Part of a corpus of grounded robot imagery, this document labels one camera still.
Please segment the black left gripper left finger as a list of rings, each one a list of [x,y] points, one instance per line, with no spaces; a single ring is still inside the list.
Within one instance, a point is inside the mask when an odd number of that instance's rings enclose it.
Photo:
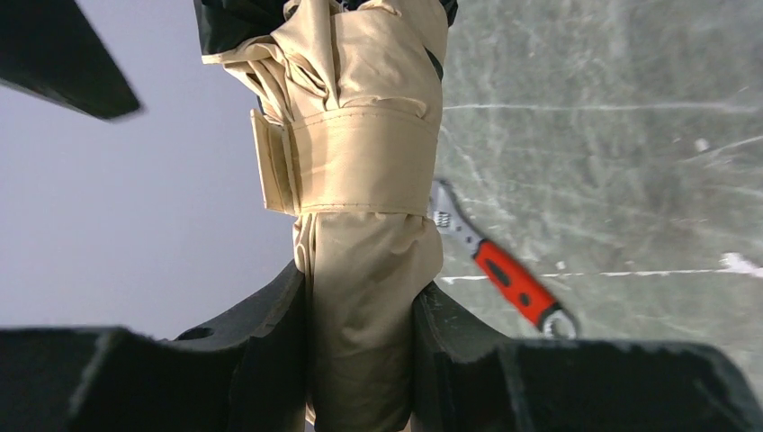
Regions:
[[[179,337],[5,328],[4,431],[302,431],[305,278],[272,282]]]

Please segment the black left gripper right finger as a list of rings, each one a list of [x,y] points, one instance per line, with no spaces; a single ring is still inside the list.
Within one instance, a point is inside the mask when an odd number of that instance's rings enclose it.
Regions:
[[[416,431],[759,431],[740,369],[702,344],[511,338],[430,284],[414,305]]]

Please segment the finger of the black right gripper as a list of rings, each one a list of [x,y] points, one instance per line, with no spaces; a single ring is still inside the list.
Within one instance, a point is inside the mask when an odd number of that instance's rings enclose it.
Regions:
[[[142,111],[75,1],[1,2],[1,85],[101,121]]]

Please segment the beige umbrella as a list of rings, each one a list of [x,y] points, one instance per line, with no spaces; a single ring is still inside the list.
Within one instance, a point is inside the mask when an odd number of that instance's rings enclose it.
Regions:
[[[197,1],[202,61],[259,102],[265,208],[294,217],[318,431],[406,431],[413,303],[444,252],[427,213],[455,1]]]

